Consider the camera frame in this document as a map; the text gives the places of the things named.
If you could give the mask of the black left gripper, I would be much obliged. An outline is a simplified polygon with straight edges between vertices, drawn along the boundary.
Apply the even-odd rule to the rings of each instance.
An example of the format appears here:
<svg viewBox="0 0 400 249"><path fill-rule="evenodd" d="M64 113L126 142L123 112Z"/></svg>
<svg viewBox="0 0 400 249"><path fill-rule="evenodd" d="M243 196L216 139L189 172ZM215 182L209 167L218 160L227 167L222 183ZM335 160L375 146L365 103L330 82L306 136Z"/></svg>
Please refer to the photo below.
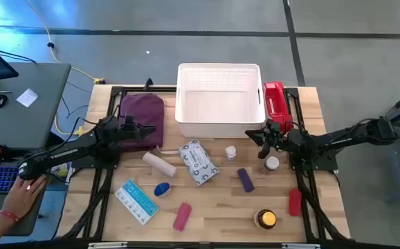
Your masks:
<svg viewBox="0 0 400 249"><path fill-rule="evenodd" d="M136 142L149 140L156 134L155 126L142 126L134 121L134 116L126 115L120 125L122 137L127 140L134 139Z"/></svg>

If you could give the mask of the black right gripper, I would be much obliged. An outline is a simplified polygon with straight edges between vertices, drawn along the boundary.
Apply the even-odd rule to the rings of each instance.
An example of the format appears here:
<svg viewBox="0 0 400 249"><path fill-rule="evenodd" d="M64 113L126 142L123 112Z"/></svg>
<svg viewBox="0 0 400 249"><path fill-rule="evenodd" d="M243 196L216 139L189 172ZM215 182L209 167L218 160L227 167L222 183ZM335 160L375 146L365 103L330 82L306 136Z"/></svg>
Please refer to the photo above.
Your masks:
<svg viewBox="0 0 400 249"><path fill-rule="evenodd" d="M254 136L252 140L262 147L258 153L258 158L266 158L271 148L274 148L277 152L281 152L289 146L286 133L281 130L281 127L279 122L267 120L262 129L245 131L247 136Z"/></svg>

